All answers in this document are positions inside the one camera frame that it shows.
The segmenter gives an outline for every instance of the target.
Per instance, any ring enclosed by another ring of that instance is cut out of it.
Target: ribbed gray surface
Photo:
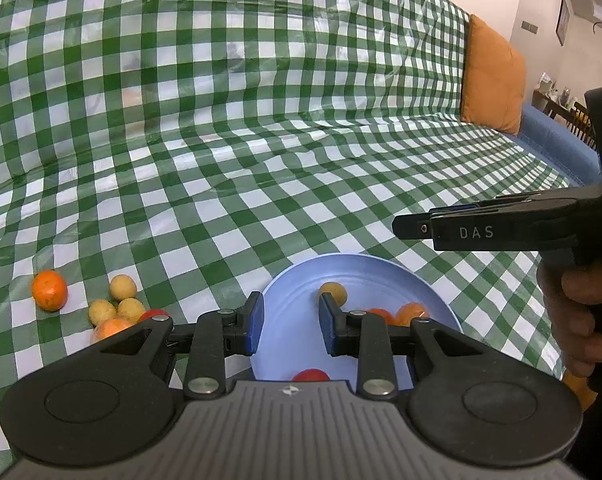
[[[343,382],[239,381],[222,399],[192,402],[156,446],[124,462],[61,470],[21,460],[4,480],[386,480],[577,479],[552,462],[485,470],[427,447],[386,402],[354,396]]]

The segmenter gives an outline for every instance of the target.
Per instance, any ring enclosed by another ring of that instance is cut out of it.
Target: picture frame
[[[570,22],[570,10],[566,0],[561,0],[561,10],[559,11],[559,21],[556,22],[556,36],[559,38],[561,46],[565,44],[565,35],[568,33],[568,23]]]

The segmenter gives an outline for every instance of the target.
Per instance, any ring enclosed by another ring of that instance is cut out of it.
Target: blue sofa
[[[530,104],[523,105],[521,129],[513,140],[559,171],[572,186],[602,181],[598,153]]]

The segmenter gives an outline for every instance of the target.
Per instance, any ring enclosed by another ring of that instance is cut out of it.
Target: orange pillow
[[[461,118],[516,135],[526,90],[526,60],[496,30],[470,16]]]

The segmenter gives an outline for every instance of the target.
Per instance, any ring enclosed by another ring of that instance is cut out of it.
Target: round plate
[[[384,308],[392,314],[406,303],[423,304],[433,319],[461,330],[440,296],[405,267],[366,254],[322,254],[281,272],[263,292],[265,322],[258,351],[251,358],[261,381],[289,381],[307,368],[320,368],[332,380],[356,387],[353,357],[331,357],[319,326],[317,294],[325,282],[338,282],[348,292],[343,310]],[[405,357],[395,356],[400,389],[412,387]]]

